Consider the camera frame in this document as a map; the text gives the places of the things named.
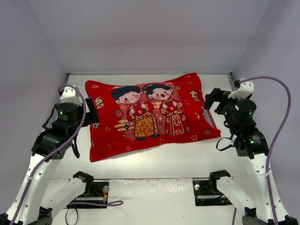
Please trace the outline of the red printed pillowcase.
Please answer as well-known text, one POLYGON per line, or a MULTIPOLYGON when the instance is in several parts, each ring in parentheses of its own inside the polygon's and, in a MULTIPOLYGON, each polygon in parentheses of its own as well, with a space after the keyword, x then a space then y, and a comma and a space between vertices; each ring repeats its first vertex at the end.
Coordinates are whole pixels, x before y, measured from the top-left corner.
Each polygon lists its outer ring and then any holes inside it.
POLYGON ((221 136, 204 116, 197 73, 123 86, 87 81, 85 90, 99 116, 99 122, 90 126, 91 162, 163 144, 221 136))

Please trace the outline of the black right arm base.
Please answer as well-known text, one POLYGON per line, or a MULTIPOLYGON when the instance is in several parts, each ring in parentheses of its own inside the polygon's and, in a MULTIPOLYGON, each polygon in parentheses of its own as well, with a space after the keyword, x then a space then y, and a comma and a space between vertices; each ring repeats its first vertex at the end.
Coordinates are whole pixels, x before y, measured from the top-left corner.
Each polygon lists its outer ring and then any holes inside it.
POLYGON ((195 206, 228 206, 233 205, 228 196, 217 189, 217 181, 223 177, 231 177, 227 170, 210 172, 207 178, 193 178, 195 206))

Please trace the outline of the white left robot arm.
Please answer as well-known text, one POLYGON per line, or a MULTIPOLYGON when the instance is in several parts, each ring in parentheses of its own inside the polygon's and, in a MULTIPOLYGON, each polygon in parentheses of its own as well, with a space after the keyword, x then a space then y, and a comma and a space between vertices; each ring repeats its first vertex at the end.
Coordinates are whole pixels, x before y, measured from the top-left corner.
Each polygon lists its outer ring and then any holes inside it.
POLYGON ((53 172, 66 150, 72 148, 75 157, 79 158, 76 141, 80 128, 99 121, 91 98, 85 103, 55 104, 53 111, 57 111, 58 118, 51 128, 45 127, 36 138, 19 193, 7 212, 0 216, 2 225, 50 225, 76 197, 90 193, 93 176, 78 171, 64 187, 44 198, 53 172))

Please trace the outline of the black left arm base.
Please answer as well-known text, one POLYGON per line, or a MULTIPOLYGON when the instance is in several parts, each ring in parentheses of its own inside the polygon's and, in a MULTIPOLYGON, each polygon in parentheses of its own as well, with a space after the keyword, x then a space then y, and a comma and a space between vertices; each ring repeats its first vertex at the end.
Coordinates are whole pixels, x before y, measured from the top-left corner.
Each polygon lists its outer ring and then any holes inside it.
POLYGON ((93 176, 77 172, 73 178, 79 178, 85 185, 85 191, 77 196, 67 209, 106 209, 107 198, 109 192, 109 180, 95 180, 93 176))

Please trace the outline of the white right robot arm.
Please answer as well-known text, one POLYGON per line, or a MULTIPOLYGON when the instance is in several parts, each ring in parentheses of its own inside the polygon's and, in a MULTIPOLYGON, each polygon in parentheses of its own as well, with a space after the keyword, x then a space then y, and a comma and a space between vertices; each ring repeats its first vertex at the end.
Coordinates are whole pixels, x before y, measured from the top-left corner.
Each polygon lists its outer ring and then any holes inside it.
POLYGON ((236 149, 246 168, 254 197, 240 188, 226 170, 210 173, 212 188, 222 193, 241 212, 244 225, 296 225, 279 197, 268 161, 271 153, 265 136, 258 130, 253 119, 256 104, 251 94, 232 97, 229 91, 214 88, 205 96, 205 109, 214 102, 219 105, 215 113, 225 117, 224 125, 229 128, 229 148, 236 149))

